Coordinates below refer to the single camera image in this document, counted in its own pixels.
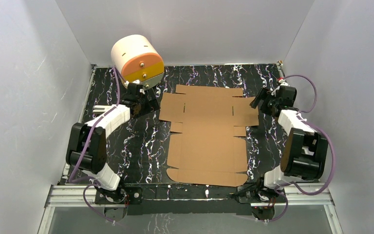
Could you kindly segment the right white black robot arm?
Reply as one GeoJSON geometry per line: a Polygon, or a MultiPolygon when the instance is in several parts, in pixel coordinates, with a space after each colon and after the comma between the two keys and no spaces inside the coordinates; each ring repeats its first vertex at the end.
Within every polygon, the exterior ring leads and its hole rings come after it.
{"type": "Polygon", "coordinates": [[[312,181],[322,177],[328,141],[310,127],[294,107],[297,90],[286,84],[274,91],[260,89],[250,106],[271,117],[287,134],[279,166],[266,172],[255,183],[239,186],[231,195],[239,203],[273,202],[278,191],[293,182],[312,181]]]}

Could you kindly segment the brown cardboard box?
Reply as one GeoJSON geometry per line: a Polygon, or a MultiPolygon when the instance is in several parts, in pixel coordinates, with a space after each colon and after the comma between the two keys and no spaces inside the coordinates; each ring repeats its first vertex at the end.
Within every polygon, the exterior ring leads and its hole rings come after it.
{"type": "Polygon", "coordinates": [[[159,118],[170,122],[168,177],[180,183],[237,187],[247,179],[247,127],[258,110],[241,88],[177,85],[159,118]]]}

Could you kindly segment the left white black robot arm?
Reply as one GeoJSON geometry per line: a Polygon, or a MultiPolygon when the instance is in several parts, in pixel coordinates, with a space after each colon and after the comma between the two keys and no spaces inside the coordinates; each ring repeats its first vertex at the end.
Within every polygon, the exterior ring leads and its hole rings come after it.
{"type": "Polygon", "coordinates": [[[95,119],[75,123],[66,152],[66,163],[73,168],[69,182],[79,182],[75,175],[81,171],[109,202],[128,200],[131,191],[107,163],[107,139],[122,124],[159,108],[150,86],[131,82],[127,83],[127,90],[117,104],[96,106],[95,119]]]}

